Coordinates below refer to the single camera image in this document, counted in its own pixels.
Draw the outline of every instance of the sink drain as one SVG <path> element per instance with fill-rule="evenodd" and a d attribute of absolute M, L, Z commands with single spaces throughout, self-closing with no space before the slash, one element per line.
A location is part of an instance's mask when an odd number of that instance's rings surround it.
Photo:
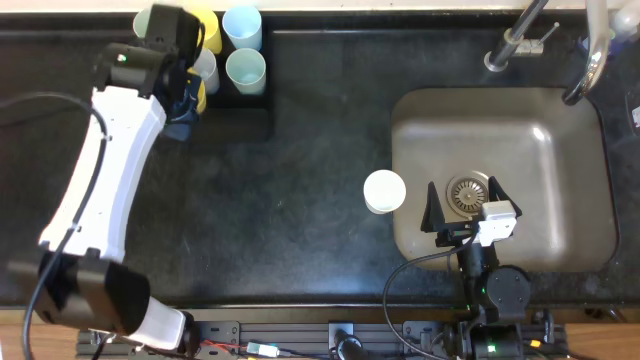
<path fill-rule="evenodd" d="M 464 217 L 478 214 L 489 196 L 487 180 L 487 176 L 478 171 L 451 179 L 447 186 L 447 200 L 451 208 Z"/>

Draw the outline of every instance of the wooden floor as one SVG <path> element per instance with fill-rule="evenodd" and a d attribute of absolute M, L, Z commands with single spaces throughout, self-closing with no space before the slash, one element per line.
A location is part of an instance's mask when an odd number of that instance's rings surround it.
<path fill-rule="evenodd" d="M 0 325 L 3 360 L 23 359 L 18 324 Z M 575 353 L 601 360 L 640 359 L 640 324 L 567 325 L 569 344 Z M 77 331 L 62 326 L 33 325 L 31 344 L 38 360 L 75 357 Z"/>

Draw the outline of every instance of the sink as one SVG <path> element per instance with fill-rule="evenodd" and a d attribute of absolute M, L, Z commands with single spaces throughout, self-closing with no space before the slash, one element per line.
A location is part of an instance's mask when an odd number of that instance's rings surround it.
<path fill-rule="evenodd" d="M 420 231 L 433 181 L 447 222 L 477 213 L 487 176 L 522 209 L 513 237 L 496 243 L 502 264 L 527 271 L 589 271 L 617 244 L 600 119 L 562 89 L 423 89 L 393 110 L 393 170 L 407 198 L 394 212 L 395 241 L 407 259 L 443 251 Z M 445 269 L 446 258 L 422 263 Z"/>

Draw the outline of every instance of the black countertop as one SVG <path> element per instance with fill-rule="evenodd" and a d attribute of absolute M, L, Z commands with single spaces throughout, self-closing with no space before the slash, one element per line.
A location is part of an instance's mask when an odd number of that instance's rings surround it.
<path fill-rule="evenodd" d="M 132 15 L 0 18 L 0 98 L 33 90 L 89 99 L 91 67 L 109 42 L 128 42 Z M 562 24 L 541 58 L 482 63 L 515 14 L 270 14 L 275 136 L 267 143 L 158 142 L 131 210 L 125 263 L 171 304 L 376 304 L 404 262 L 392 215 L 364 206 L 369 173 L 391 168 L 391 110 L 424 87 L 565 87 L 584 67 L 575 40 L 584 15 Z M 534 305 L 640 303 L 640 46 L 610 61 L 589 99 L 602 116 L 620 240 L 593 273 L 533 273 Z M 16 106 L 0 121 L 0 262 L 34 249 L 56 210 L 84 139 L 86 116 L 59 103 Z M 408 269 L 396 303 L 463 303 L 456 275 Z M 0 304 L 25 298 L 0 270 Z"/>

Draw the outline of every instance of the faucet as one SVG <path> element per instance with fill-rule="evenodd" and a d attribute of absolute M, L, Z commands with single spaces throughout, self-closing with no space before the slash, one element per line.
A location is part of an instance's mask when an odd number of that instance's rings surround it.
<path fill-rule="evenodd" d="M 529 29 L 533 20 L 540 14 L 548 1 L 533 0 L 520 15 L 513 28 L 504 32 L 496 49 L 485 55 L 484 63 L 489 70 L 499 72 L 507 67 L 509 58 L 516 53 L 516 50 L 525 41 L 524 33 Z M 587 64 L 582 76 L 575 81 L 575 85 L 569 86 L 562 94 L 562 101 L 566 105 L 575 105 L 593 88 L 600 75 L 602 75 L 602 70 L 609 54 L 610 34 L 606 0 L 585 0 L 585 5 L 589 23 L 589 55 L 587 56 Z M 542 42 L 556 28 L 557 26 L 551 29 L 536 45 L 540 47 Z"/>

